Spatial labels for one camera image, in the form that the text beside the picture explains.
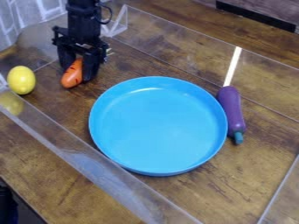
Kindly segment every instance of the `black cable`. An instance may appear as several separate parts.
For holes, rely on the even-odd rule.
[[[101,19],[99,18],[99,14],[95,13],[95,19],[97,20],[97,22],[101,24],[101,25],[107,25],[112,19],[112,16],[113,16],[113,11],[111,10],[109,7],[107,7],[103,3],[99,3],[97,4],[97,7],[101,7],[101,8],[105,8],[108,9],[108,12],[109,12],[109,18],[108,18],[108,21],[107,22],[103,22]]]

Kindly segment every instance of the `purple eggplant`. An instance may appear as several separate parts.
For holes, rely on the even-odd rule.
[[[225,86],[219,90],[216,98],[228,118],[228,136],[235,138],[236,144],[241,144],[247,125],[241,114],[239,91],[232,86]]]

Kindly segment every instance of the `blue plate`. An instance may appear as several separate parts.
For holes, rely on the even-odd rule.
[[[125,169],[171,176],[215,156],[228,123],[205,90],[155,76],[119,83],[97,98],[88,128],[101,152]]]

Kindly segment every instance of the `robotic arm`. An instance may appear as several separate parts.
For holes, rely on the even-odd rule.
[[[109,19],[101,21],[101,8],[109,11]],[[100,39],[100,26],[105,25],[112,17],[112,10],[99,0],[68,0],[68,28],[54,26],[52,43],[57,46],[60,66],[64,70],[61,85],[72,88],[80,82],[95,78],[99,65],[107,61],[108,44]],[[70,73],[81,75],[80,79]]]

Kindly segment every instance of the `yellow lemon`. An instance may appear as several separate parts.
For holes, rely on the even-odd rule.
[[[22,100],[10,91],[9,92],[2,92],[0,94],[0,105],[14,116],[18,116],[21,114],[21,112],[24,111],[24,102],[22,102]]]
[[[9,88],[18,94],[26,95],[33,91],[36,79],[33,71],[26,66],[16,66],[6,75]]]

